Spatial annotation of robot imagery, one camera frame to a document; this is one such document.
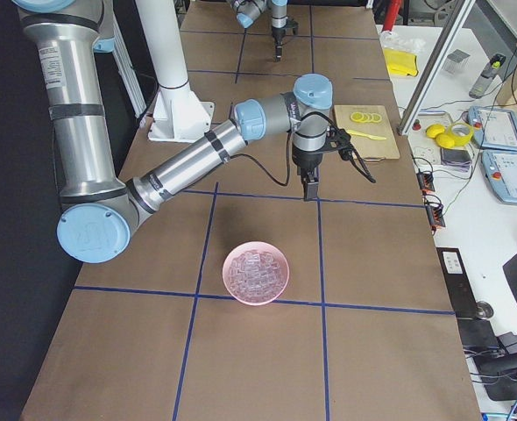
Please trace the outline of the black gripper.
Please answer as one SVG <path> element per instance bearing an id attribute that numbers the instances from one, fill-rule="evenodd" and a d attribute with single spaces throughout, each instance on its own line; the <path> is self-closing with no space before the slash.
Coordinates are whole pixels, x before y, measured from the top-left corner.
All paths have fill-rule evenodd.
<path id="1" fill-rule="evenodd" d="M 283 39 L 286 36 L 286 29 L 284 27 L 272 27 L 272 36 L 274 39 L 274 60 L 280 61 L 282 57 Z"/>
<path id="2" fill-rule="evenodd" d="M 319 179 L 316 169 L 322 162 L 322 154 L 315 151 L 304 151 L 297 146 L 292 147 L 292 160 L 301 178 L 304 197 L 308 202 L 318 197 Z"/>

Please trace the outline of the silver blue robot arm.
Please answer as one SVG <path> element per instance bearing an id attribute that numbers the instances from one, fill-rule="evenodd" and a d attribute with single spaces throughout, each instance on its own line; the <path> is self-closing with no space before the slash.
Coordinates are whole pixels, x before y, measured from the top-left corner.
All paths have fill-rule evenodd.
<path id="1" fill-rule="evenodd" d="M 280 61 L 283 53 L 283 39 L 291 27 L 290 18 L 287 15 L 287 1 L 227 0 L 226 3 L 235 11 L 236 20 L 244 29 L 251 27 L 265 11 L 270 12 L 274 59 Z"/>
<path id="2" fill-rule="evenodd" d="M 164 202 L 251 143 L 283 132 L 293 139 L 304 196 L 315 198 L 315 169 L 333 104 L 331 81 L 303 75 L 290 92 L 238 103 L 232 118 L 212 125 L 212 104 L 190 88 L 173 3 L 139 1 L 137 10 L 159 85 L 159 137 L 187 146 L 147 174 L 122 182 L 115 174 L 95 62 L 96 51 L 114 46 L 112 2 L 18 2 L 23 31 L 38 49 L 65 174 L 57 225 L 61 247 L 87 263 L 115 258 Z"/>

